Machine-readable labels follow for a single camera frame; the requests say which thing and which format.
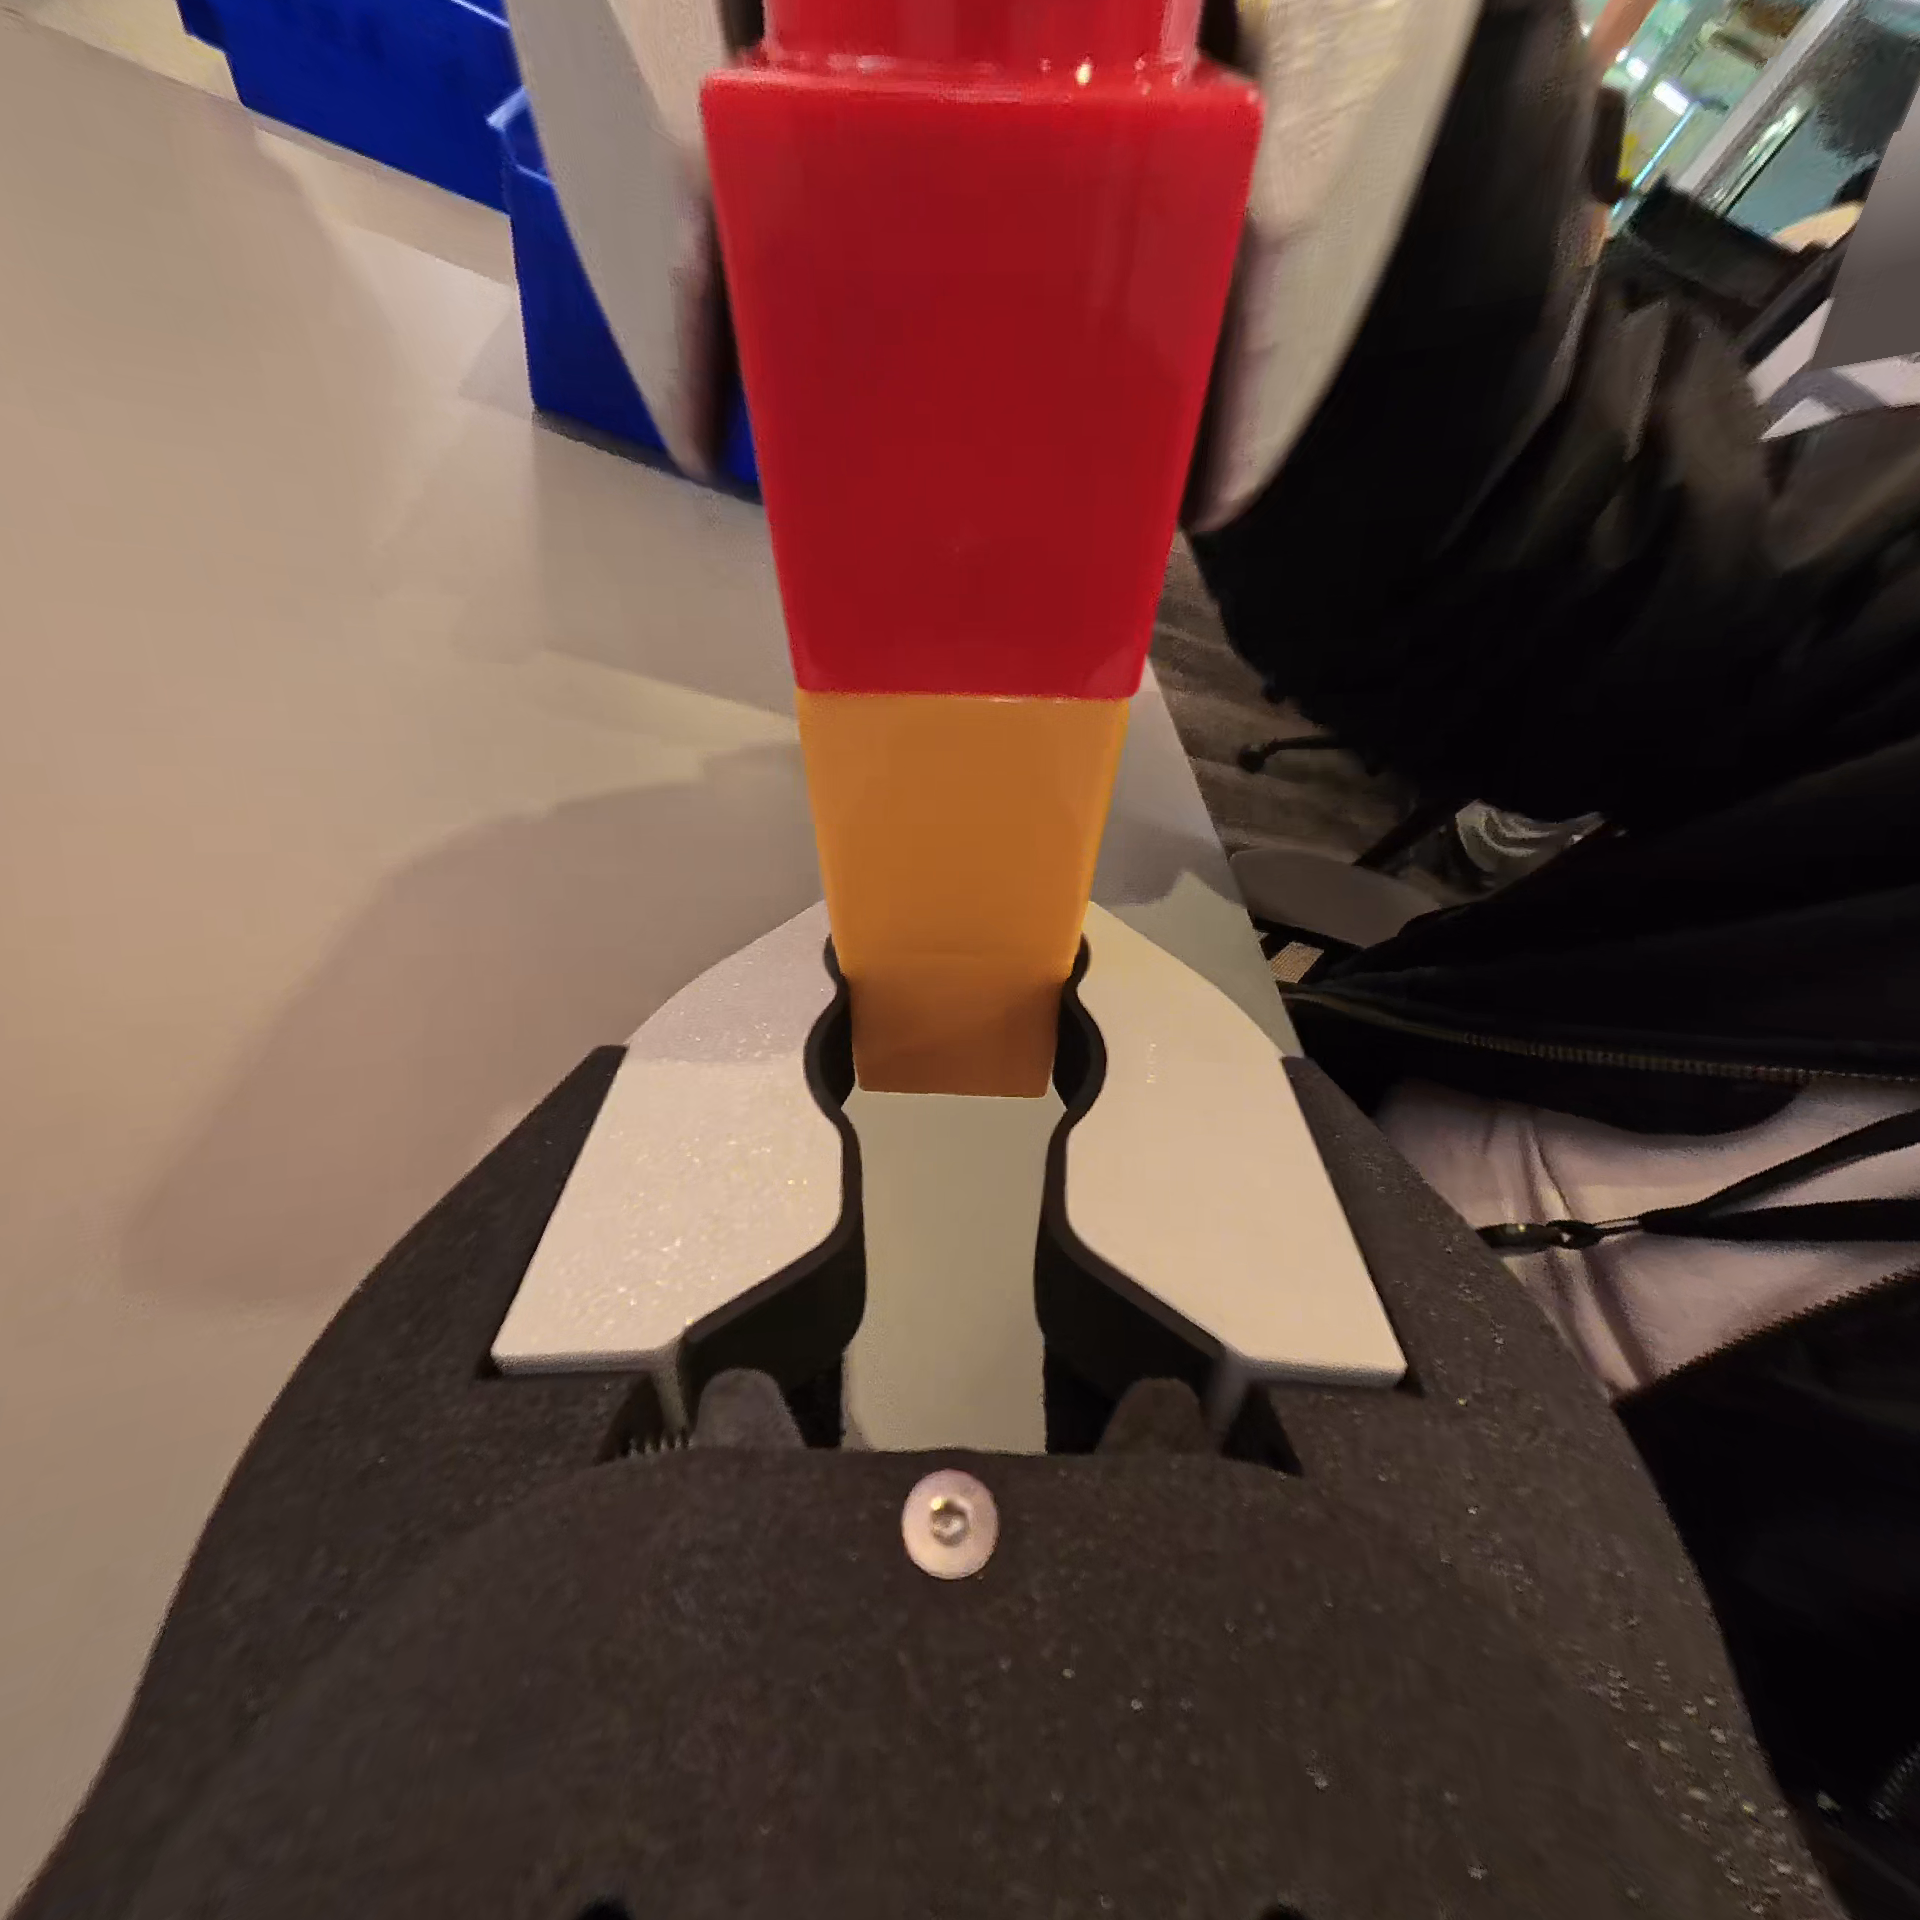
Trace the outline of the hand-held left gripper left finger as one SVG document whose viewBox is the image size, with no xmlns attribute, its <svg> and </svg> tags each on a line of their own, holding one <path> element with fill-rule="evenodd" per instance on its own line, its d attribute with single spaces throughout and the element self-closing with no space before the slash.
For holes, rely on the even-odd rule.
<svg viewBox="0 0 1920 1920">
<path fill-rule="evenodd" d="M 668 1427 L 760 1370 L 847 1433 L 865 1225 L 847 978 L 809 904 L 698 974 L 625 1045 L 499 1329 L 494 1370 L 632 1374 Z"/>
</svg>

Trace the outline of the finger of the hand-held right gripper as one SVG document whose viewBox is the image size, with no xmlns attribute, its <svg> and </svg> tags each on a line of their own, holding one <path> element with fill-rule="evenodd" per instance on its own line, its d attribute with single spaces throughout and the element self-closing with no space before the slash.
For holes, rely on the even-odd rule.
<svg viewBox="0 0 1920 1920">
<path fill-rule="evenodd" d="M 511 3 L 550 180 L 612 340 L 687 476 L 720 476 L 732 316 L 701 89 L 729 3 Z"/>
<path fill-rule="evenodd" d="M 1480 3 L 1235 3 L 1264 124 L 1186 525 L 1248 512 L 1348 358 L 1444 126 Z"/>
</svg>

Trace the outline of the red plastic block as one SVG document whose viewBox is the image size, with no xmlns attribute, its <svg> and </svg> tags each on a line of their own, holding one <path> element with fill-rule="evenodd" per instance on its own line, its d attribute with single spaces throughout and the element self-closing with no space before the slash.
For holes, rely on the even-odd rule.
<svg viewBox="0 0 1920 1920">
<path fill-rule="evenodd" d="M 701 85 L 807 704 L 1125 703 L 1262 141 L 1203 3 L 768 3 Z"/>
</svg>

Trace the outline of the yellow plastic block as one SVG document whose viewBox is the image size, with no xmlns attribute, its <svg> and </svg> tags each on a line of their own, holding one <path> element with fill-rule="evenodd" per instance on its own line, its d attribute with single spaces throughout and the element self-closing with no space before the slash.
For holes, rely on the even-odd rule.
<svg viewBox="0 0 1920 1920">
<path fill-rule="evenodd" d="M 1130 703 L 802 691 L 829 934 L 853 983 L 1064 983 Z"/>
<path fill-rule="evenodd" d="M 864 1091 L 1042 1098 L 1052 1083 L 1064 977 L 947 952 L 837 964 Z"/>
</svg>

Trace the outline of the person's white garment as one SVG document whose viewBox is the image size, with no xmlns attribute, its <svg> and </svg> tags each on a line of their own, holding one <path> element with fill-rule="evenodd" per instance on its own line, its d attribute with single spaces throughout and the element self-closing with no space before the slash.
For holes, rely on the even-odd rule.
<svg viewBox="0 0 1920 1920">
<path fill-rule="evenodd" d="M 1715 1135 L 1644 1135 L 1545 1108 L 1402 1083 L 1379 1110 L 1399 1151 L 1472 1229 L 1609 1220 L 1702 1200 L 1874 1119 L 1916 1110 L 1916 1091 L 1825 1083 L 1777 1118 Z M 1614 1397 L 1702 1359 L 1916 1279 L 1914 1242 L 1741 1246 L 1628 1233 L 1595 1251 L 1508 1256 L 1562 1334 Z"/>
</svg>

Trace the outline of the person's black jacket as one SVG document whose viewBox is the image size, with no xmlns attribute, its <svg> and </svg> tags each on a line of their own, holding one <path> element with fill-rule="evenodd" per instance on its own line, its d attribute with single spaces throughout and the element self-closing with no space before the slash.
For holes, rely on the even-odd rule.
<svg viewBox="0 0 1920 1920">
<path fill-rule="evenodd" d="M 1859 759 L 1678 825 L 1596 831 L 1327 959 L 1284 985 L 1286 1012 L 1376 1119 L 1395 1086 L 1430 1083 L 1715 1135 L 1793 1091 L 1916 1091 L 1916 805 L 1882 804 L 1892 769 Z M 1916 1245 L 1916 1110 L 1691 1206 L 1476 1233 L 1505 1268 L 1628 1233 Z M 1916 1279 L 1603 1395 L 1842 1907 L 1916 1915 Z"/>
</svg>

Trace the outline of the person's right forearm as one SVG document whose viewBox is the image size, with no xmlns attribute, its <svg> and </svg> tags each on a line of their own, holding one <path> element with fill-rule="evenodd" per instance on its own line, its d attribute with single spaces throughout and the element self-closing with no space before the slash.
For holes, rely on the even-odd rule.
<svg viewBox="0 0 1920 1920">
<path fill-rule="evenodd" d="M 1733 335 L 1592 253 L 1571 3 L 1480 3 L 1411 210 L 1262 492 L 1235 654 L 1434 799 L 1621 828 L 1892 757 L 1916 805 L 1916 406 L 1784 437 Z"/>
</svg>

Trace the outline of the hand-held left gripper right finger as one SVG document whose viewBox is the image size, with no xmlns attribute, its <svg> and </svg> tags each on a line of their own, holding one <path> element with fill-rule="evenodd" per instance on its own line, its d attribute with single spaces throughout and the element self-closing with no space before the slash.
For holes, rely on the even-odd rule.
<svg viewBox="0 0 1920 1920">
<path fill-rule="evenodd" d="M 1103 1405 L 1182 1381 L 1216 1433 L 1271 1385 L 1405 1385 L 1284 1045 L 1103 904 L 1063 993 L 1054 1091 L 1040 1329 L 1059 1374 Z"/>
</svg>

